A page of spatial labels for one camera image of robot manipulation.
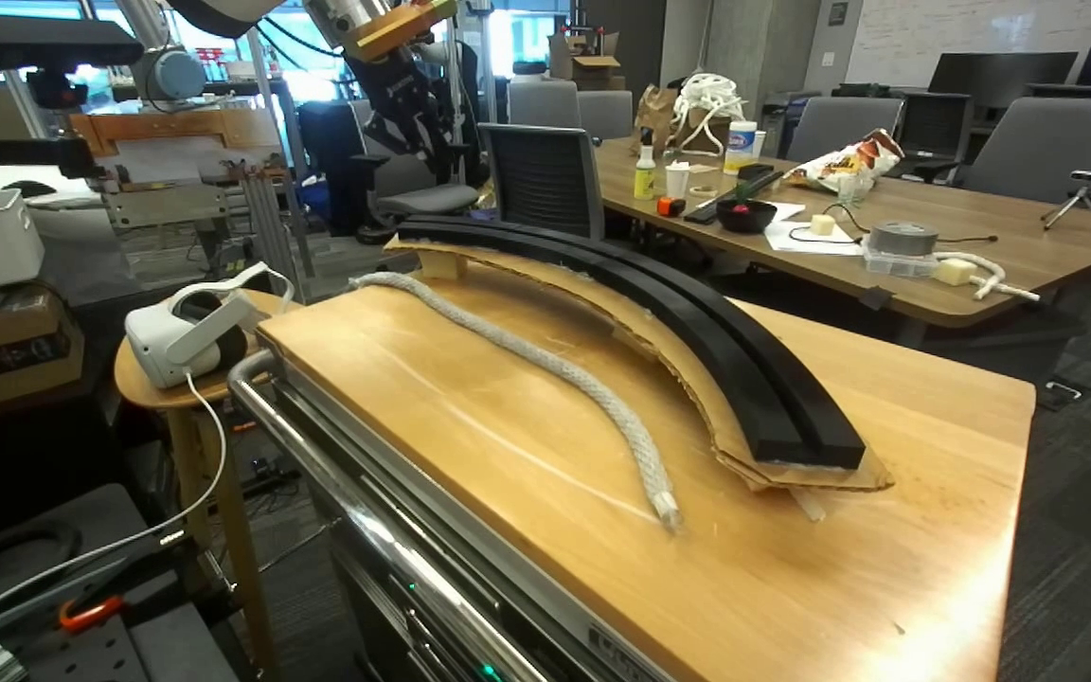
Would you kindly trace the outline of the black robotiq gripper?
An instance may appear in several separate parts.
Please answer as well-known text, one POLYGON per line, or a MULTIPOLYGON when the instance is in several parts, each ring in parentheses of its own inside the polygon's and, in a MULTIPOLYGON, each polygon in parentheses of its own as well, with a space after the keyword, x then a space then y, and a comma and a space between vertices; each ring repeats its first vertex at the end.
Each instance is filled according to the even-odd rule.
POLYGON ((395 51, 355 60, 351 78, 373 105, 368 136, 399 155, 418 155, 438 184, 459 170, 476 174, 475 127, 445 70, 428 70, 414 51, 395 51))

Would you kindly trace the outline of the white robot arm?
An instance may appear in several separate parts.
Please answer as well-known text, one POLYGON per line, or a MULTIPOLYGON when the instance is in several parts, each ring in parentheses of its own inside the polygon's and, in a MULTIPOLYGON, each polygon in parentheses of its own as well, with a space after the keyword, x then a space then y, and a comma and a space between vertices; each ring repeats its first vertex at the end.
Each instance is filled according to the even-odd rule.
MULTIPOLYGON (((196 30, 243 38, 283 0, 167 0, 196 30)), ((435 177, 455 170, 445 98, 414 51, 455 12, 455 0, 299 0, 311 27, 350 64, 395 139, 421 155, 435 177)))

